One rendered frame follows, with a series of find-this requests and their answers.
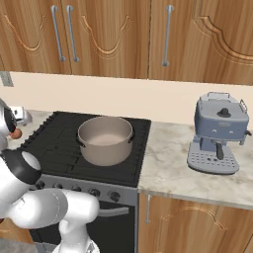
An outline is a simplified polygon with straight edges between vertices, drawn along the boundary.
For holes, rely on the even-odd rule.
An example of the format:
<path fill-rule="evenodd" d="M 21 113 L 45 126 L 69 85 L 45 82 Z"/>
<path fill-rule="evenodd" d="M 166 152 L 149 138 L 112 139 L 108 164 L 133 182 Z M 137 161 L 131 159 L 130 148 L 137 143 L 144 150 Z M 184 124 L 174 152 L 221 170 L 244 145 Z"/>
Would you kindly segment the black oven door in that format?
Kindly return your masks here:
<path fill-rule="evenodd" d="M 127 214 L 109 217 L 99 215 L 87 224 L 87 231 L 101 253 L 135 253 L 135 211 L 132 206 L 127 208 Z M 35 243 L 42 243 L 43 246 L 56 246 L 60 243 L 58 224 L 31 229 L 30 235 Z"/>

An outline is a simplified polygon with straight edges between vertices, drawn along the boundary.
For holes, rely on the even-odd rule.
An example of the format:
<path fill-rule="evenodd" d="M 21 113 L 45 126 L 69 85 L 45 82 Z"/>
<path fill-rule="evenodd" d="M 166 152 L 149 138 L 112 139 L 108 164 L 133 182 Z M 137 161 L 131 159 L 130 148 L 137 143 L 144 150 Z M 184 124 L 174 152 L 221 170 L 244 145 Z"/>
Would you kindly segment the black hob stove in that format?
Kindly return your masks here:
<path fill-rule="evenodd" d="M 78 127 L 91 118 L 85 114 L 55 112 L 21 144 L 20 149 L 32 153 L 40 162 L 42 175 L 39 181 L 44 181 L 44 189 L 52 188 L 54 183 L 61 184 L 61 190 L 79 186 L 83 193 L 95 188 L 101 192 L 97 197 L 100 201 L 134 206 L 151 121 L 129 118 L 135 130 L 129 157 L 118 165 L 101 167 L 87 162 L 76 142 Z M 110 199 L 110 192 L 121 195 L 117 203 Z"/>

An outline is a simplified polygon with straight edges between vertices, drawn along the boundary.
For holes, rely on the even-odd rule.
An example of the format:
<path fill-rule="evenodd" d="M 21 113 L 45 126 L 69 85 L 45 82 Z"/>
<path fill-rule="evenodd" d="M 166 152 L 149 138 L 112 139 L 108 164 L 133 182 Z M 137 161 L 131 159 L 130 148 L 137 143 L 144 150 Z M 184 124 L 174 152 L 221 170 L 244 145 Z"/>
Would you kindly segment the blue-grey espresso machine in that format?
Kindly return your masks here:
<path fill-rule="evenodd" d="M 199 172 L 232 175 L 239 165 L 227 146 L 229 141 L 244 144 L 249 116 L 243 100 L 229 93 L 208 92 L 200 97 L 195 110 L 195 136 L 190 143 L 187 163 Z"/>

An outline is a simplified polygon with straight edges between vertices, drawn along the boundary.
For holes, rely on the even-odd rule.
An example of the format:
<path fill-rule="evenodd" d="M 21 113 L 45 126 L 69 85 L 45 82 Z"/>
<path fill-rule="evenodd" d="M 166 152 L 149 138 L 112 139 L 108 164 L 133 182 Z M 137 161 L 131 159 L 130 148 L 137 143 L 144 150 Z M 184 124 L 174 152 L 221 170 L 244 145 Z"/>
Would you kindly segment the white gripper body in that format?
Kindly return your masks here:
<path fill-rule="evenodd" d="M 11 107 L 17 126 L 26 126 L 33 121 L 32 115 L 23 107 Z"/>

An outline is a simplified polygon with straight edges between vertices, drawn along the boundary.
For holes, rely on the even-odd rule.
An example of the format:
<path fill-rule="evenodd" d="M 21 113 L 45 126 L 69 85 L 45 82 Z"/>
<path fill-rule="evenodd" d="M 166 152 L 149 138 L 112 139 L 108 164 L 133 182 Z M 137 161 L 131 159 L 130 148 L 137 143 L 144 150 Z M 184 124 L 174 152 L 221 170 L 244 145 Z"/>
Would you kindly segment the brown onion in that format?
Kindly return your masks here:
<path fill-rule="evenodd" d="M 10 133 L 10 136 L 13 138 L 13 139 L 18 139 L 22 136 L 22 131 L 19 129 L 19 128 L 16 128 L 13 132 Z"/>

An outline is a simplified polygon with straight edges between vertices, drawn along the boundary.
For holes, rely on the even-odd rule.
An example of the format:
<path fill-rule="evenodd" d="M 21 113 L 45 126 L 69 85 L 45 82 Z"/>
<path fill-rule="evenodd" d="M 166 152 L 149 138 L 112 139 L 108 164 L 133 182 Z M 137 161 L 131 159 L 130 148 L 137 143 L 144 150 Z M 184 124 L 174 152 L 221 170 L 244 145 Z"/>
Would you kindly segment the wooden base cupboard door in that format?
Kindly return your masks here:
<path fill-rule="evenodd" d="M 139 196 L 138 253 L 253 253 L 253 211 Z"/>
<path fill-rule="evenodd" d="M 11 219 L 0 219 L 0 238 L 33 244 L 33 238 L 28 229 L 20 228 Z"/>

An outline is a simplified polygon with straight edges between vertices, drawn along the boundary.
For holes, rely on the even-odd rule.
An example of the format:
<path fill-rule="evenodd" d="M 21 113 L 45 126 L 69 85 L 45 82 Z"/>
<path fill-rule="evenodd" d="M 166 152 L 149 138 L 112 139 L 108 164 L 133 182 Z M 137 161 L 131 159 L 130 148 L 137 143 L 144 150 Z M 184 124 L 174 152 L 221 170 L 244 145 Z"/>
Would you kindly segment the beige cooking pot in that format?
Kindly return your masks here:
<path fill-rule="evenodd" d="M 116 117 L 96 117 L 76 132 L 76 142 L 85 160 L 97 166 L 113 166 L 126 160 L 132 151 L 134 127 Z"/>

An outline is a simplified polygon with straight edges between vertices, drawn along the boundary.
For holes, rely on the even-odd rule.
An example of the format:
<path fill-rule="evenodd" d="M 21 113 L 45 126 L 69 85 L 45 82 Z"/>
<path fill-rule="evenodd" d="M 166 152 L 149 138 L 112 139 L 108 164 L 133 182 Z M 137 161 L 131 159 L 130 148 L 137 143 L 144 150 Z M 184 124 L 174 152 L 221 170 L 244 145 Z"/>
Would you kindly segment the wooden wall cupboard door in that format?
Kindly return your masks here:
<path fill-rule="evenodd" d="M 50 12 L 56 20 L 62 54 L 58 57 Z M 0 69 L 7 71 L 70 74 L 61 0 L 0 0 Z"/>
<path fill-rule="evenodd" d="M 145 79 L 151 0 L 62 0 L 72 73 Z M 78 62 L 73 61 L 66 6 L 71 5 Z"/>
<path fill-rule="evenodd" d="M 168 5 L 174 12 L 166 67 Z M 148 77 L 253 85 L 253 0 L 151 0 Z"/>

